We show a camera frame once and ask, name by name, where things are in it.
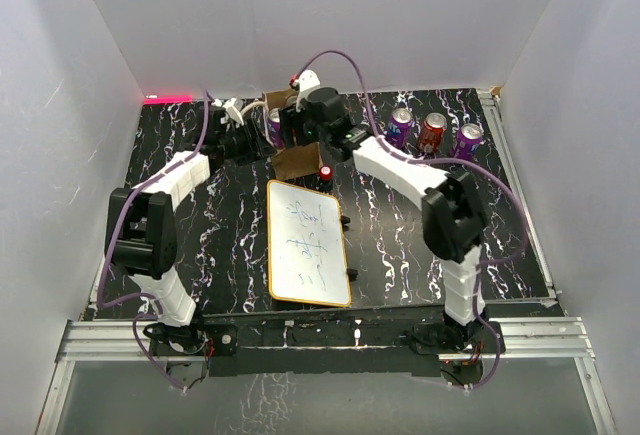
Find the brown canvas bag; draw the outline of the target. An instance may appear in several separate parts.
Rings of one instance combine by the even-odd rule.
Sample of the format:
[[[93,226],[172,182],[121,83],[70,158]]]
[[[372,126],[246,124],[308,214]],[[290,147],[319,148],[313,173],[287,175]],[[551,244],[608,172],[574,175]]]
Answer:
[[[287,88],[280,91],[264,92],[259,99],[254,100],[241,109],[241,115],[245,120],[249,119],[249,113],[255,108],[260,109],[260,122],[258,125],[264,129],[264,116],[269,109],[285,108],[289,101],[296,101],[297,92]],[[317,142],[306,146],[278,149],[271,156],[271,164],[275,172],[275,178],[279,181],[293,180],[295,178],[317,175],[323,165],[320,148]]]

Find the purple fanta can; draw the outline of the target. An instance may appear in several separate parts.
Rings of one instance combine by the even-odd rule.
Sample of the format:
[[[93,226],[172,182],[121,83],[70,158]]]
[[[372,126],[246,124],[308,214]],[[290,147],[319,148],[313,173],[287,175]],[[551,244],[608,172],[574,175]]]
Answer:
[[[394,109],[390,116],[385,134],[386,141],[397,149],[404,149],[414,126],[414,117],[405,107]]]

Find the red can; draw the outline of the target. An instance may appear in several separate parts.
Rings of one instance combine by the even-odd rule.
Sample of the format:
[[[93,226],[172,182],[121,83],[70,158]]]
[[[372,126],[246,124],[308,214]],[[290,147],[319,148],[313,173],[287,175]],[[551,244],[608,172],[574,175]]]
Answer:
[[[443,114],[429,113],[421,124],[418,149],[424,154],[436,153],[446,129],[447,118]]]

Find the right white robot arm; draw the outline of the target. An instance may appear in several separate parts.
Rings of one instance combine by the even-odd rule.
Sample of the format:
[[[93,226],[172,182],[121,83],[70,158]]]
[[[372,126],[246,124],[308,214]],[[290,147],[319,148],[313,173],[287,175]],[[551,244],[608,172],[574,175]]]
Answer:
[[[410,159],[371,127],[354,124],[333,88],[288,89],[275,108],[285,147],[322,143],[335,161],[352,162],[357,171],[389,185],[420,209],[423,240],[441,262],[445,305],[441,321],[417,333],[416,340],[471,350],[487,322],[479,275],[486,216],[471,175]]]

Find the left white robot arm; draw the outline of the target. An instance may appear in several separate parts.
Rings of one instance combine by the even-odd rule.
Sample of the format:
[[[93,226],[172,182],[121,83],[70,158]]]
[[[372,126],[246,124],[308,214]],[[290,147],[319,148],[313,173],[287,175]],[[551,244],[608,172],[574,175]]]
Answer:
[[[158,321],[174,327],[171,340],[186,354],[204,347],[207,331],[193,321],[197,304],[175,266],[175,212],[224,162],[251,163],[275,153],[264,124],[251,117],[258,108],[265,110],[267,103],[256,101],[238,108],[233,99],[222,105],[206,102],[197,132],[185,139],[165,166],[132,188],[113,190],[109,197],[97,305],[110,308],[135,297],[104,299],[107,275],[117,269],[139,287],[139,297],[153,303]]]

